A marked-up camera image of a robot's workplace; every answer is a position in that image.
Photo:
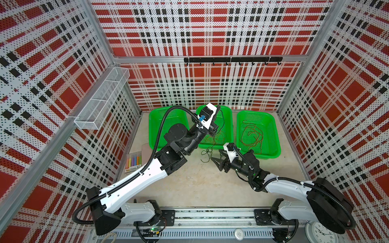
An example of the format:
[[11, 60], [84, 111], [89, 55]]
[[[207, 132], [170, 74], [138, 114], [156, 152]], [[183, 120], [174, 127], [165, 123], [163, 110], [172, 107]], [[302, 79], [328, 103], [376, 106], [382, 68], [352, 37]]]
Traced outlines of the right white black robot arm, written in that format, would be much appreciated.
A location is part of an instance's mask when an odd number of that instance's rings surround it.
[[270, 213], [274, 221], [316, 221], [338, 234], [357, 226], [352, 215], [352, 202], [324, 178], [299, 181], [277, 176], [260, 167], [252, 150], [244, 155], [239, 151], [221, 150], [220, 158], [211, 158], [211, 161], [221, 172], [235, 171], [255, 192], [277, 193], [293, 198], [294, 201], [290, 202], [282, 198], [276, 200]]

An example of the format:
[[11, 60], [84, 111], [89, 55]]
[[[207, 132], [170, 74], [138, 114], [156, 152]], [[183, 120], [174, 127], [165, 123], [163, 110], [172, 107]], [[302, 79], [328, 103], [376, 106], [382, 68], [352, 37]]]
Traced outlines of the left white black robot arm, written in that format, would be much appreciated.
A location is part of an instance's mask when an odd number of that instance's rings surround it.
[[198, 148], [207, 136], [215, 136], [215, 124], [221, 107], [211, 103], [195, 114], [183, 106], [172, 106], [164, 114], [164, 124], [169, 113], [176, 109], [187, 112], [194, 125], [187, 129], [184, 124], [174, 124], [164, 135], [167, 144], [158, 149], [163, 126], [159, 127], [156, 142], [149, 160], [131, 175], [102, 189], [92, 187], [87, 190], [88, 201], [77, 208], [72, 221], [80, 225], [94, 225], [96, 234], [101, 236], [117, 228], [122, 222], [155, 222], [161, 210], [155, 201], [144, 204], [129, 204], [127, 201], [149, 185], [180, 169], [187, 156]]

